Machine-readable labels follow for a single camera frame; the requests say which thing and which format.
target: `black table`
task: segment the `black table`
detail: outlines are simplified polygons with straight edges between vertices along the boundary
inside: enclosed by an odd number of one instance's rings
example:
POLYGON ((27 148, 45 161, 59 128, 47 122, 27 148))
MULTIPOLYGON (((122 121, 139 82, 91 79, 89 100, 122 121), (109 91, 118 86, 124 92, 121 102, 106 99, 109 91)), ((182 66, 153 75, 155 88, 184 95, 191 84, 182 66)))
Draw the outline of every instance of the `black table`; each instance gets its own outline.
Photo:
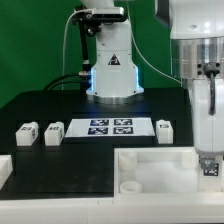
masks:
POLYGON ((13 173, 0 191, 0 200, 74 197, 112 197, 114 149, 167 147, 156 137, 66 138, 61 146, 46 147, 44 131, 72 119, 151 117, 169 120, 173 147, 192 146, 191 106, 180 88, 145 89, 142 100, 127 105, 89 102, 79 91, 32 91, 18 95, 0 110, 0 155, 10 154, 13 173), (39 137, 31 147, 17 147, 15 132, 23 123, 36 121, 39 137))

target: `green screen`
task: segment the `green screen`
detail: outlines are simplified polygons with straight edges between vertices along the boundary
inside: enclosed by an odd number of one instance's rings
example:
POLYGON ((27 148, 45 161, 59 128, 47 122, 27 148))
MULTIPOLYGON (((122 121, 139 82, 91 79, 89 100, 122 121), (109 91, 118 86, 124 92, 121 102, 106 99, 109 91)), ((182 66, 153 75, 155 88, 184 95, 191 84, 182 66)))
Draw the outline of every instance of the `green screen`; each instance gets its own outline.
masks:
MULTIPOLYGON (((124 2, 115 1, 115 4, 126 8, 124 2)), ((136 0, 129 4, 139 49, 150 63, 170 74, 169 30, 154 17, 154 0, 136 0)), ((78 5, 78 0, 1 0, 0 107, 17 94, 41 90, 61 76, 64 28, 78 5)), ((87 40, 90 60, 94 64, 95 40, 89 37, 87 40)), ((82 70, 81 61, 78 26, 70 25, 66 73, 82 70)), ((179 86, 149 68, 134 48, 133 61, 139 67, 143 87, 179 86)))

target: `blue light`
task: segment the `blue light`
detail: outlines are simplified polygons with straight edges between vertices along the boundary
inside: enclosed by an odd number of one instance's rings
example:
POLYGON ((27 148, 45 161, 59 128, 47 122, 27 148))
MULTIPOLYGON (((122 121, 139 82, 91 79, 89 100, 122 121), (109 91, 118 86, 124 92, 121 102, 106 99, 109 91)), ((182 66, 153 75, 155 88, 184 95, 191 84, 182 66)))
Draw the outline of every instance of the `blue light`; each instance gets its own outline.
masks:
POLYGON ((140 85, 139 85, 139 71, 138 71, 138 67, 136 66, 136 89, 139 90, 140 89, 140 85))
POLYGON ((93 92, 93 76, 94 76, 94 70, 93 68, 91 69, 91 91, 93 92))

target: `small white cube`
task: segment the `small white cube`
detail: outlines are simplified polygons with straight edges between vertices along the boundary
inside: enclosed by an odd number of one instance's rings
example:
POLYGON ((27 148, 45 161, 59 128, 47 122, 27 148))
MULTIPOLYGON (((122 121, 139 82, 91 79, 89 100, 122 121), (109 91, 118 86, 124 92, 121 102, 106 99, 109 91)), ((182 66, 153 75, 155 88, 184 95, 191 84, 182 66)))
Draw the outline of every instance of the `small white cube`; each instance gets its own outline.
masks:
POLYGON ((51 123, 44 133, 46 146, 58 146, 64 138, 64 124, 62 122, 51 123))
POLYGON ((157 121, 156 135, 159 144, 173 144, 173 128, 170 121, 157 121))
POLYGON ((31 146, 38 136, 38 128, 36 122, 24 123, 16 132, 17 146, 31 146))

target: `small white block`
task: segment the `small white block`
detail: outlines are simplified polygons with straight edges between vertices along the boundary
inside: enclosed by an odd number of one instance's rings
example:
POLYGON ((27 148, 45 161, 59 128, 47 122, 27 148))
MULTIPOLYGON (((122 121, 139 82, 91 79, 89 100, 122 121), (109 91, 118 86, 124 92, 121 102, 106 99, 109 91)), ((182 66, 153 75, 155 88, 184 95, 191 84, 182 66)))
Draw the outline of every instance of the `small white block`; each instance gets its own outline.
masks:
POLYGON ((173 128, 170 124, 170 121, 157 121, 156 135, 159 144, 173 144, 173 128))
POLYGON ((16 132, 17 146, 31 146, 38 136, 38 128, 36 122, 23 124, 16 132))
POLYGON ((0 190, 7 181, 12 170, 13 168, 11 156, 0 156, 0 190))
POLYGON ((45 145, 60 145, 64 135, 64 124, 62 122, 51 123, 44 133, 45 145))

